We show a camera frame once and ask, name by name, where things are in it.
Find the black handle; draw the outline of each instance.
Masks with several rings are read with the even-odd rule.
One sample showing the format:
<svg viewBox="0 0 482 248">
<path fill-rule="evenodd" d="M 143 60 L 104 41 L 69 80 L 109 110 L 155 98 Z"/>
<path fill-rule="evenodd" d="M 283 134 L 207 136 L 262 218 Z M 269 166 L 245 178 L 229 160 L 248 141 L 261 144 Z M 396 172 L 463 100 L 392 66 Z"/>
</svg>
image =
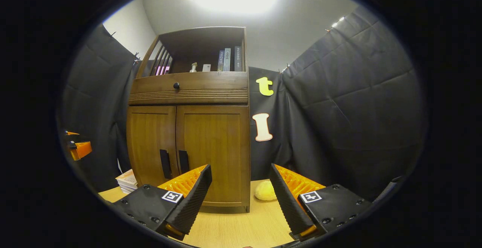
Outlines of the black handle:
<svg viewBox="0 0 482 248">
<path fill-rule="evenodd" d="M 181 165 L 181 174 L 189 172 L 188 152 L 179 150 L 179 164 Z"/>
<path fill-rule="evenodd" d="M 171 172 L 171 162 L 169 161 L 169 154 L 164 149 L 159 149 L 160 152 L 160 163 L 162 164 L 162 172 L 164 173 L 165 179 L 172 178 Z"/>
</svg>

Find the wooden cabinet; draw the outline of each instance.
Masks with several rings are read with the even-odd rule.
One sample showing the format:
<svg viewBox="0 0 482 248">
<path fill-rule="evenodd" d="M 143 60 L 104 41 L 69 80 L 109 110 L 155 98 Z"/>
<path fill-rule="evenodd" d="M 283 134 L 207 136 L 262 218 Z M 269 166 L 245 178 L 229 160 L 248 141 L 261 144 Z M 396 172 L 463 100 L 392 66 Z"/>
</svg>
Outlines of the wooden cabinet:
<svg viewBox="0 0 482 248">
<path fill-rule="evenodd" d="M 177 149 L 189 168 L 211 165 L 212 183 L 203 205 L 249 205 L 249 121 L 247 106 L 178 106 Z"/>
<path fill-rule="evenodd" d="M 129 159 L 139 186 L 158 186 L 187 167 L 210 164 L 212 183 L 203 205 L 249 211 L 248 73 L 214 71 L 220 49 L 236 46 L 246 70 L 245 36 L 244 28 L 212 27 L 155 38 L 144 59 L 158 43 L 160 48 L 153 64 L 141 63 L 127 111 Z M 211 64 L 212 71 L 183 73 L 195 61 Z M 158 72 L 168 65 L 170 74 Z"/>
</svg>

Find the table surface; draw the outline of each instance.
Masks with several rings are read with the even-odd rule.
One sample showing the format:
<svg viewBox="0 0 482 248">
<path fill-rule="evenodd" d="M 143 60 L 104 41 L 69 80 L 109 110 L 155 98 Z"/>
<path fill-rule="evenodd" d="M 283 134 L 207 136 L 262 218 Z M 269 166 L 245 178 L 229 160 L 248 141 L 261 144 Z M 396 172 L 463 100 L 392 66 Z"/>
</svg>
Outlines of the table surface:
<svg viewBox="0 0 482 248">
<path fill-rule="evenodd" d="M 189 235 L 182 242 L 203 248 L 264 248 L 293 241 L 278 201 L 255 198 L 255 187 L 262 181 L 251 181 L 249 213 L 199 212 Z M 119 187 L 102 191 L 99 195 L 112 203 L 126 196 Z"/>
</svg>

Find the drawer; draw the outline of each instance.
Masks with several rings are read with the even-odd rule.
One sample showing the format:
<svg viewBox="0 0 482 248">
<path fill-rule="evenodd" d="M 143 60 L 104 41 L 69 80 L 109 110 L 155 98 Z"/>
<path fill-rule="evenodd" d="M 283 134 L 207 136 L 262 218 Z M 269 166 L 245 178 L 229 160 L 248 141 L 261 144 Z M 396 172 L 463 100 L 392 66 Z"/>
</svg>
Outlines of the drawer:
<svg viewBox="0 0 482 248">
<path fill-rule="evenodd" d="M 246 72 L 196 72 L 136 78 L 129 105 L 248 103 Z"/>
</svg>

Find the fuzzy yellow ball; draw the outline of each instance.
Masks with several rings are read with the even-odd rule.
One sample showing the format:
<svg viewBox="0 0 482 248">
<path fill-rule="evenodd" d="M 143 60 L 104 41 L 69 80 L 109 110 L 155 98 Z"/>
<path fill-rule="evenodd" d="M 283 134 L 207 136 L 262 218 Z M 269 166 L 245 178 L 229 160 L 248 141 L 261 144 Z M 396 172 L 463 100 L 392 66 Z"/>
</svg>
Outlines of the fuzzy yellow ball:
<svg viewBox="0 0 482 248">
<path fill-rule="evenodd" d="M 255 189 L 255 196 L 259 200 L 270 201 L 276 199 L 276 194 L 274 193 L 273 185 L 271 181 L 261 182 Z"/>
</svg>

